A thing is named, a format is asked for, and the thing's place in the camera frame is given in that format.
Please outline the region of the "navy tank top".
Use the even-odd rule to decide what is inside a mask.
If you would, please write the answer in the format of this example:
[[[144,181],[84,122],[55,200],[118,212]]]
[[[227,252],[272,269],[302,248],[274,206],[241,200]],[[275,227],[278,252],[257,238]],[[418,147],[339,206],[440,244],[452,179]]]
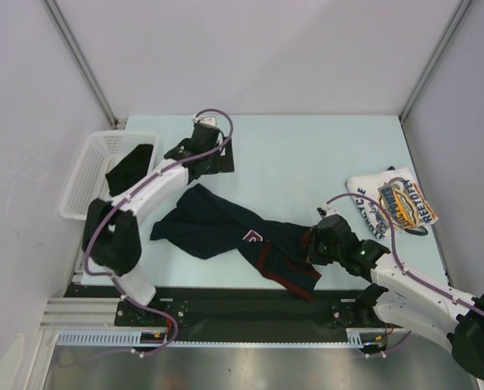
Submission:
[[[197,184],[150,233],[185,253],[207,260],[236,250],[264,278],[311,302],[321,274],[308,261],[310,227],[263,219]]]

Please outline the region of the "white tank top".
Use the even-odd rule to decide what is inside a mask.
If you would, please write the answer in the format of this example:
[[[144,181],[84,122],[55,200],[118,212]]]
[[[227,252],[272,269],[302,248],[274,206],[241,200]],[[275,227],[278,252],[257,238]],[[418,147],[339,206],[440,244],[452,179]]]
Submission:
[[[353,176],[347,180],[346,187],[358,195],[353,198],[358,212],[379,240],[390,236],[390,227],[397,232],[426,236],[428,227],[439,220],[415,175],[406,167]]]

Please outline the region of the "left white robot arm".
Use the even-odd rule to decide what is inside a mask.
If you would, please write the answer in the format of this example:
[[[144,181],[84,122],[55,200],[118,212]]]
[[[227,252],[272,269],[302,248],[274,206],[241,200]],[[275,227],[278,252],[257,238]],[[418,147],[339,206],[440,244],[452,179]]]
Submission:
[[[154,300],[157,290],[140,264],[139,227],[174,192],[204,175],[234,171],[232,143],[217,127],[216,118],[194,120],[192,135],[168,150],[147,176],[109,201],[89,204],[82,250],[84,268],[92,261],[104,269],[125,297],[136,301],[132,313],[143,324],[156,323],[162,314]]]

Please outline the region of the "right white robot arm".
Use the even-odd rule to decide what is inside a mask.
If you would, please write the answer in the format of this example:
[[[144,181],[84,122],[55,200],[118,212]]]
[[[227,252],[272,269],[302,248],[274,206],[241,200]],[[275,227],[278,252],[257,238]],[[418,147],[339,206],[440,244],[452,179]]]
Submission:
[[[392,247],[359,239],[338,214],[311,227],[307,259],[315,265],[337,263],[369,282],[358,298],[363,324],[383,321],[424,337],[484,381],[484,293],[476,297],[408,267]]]

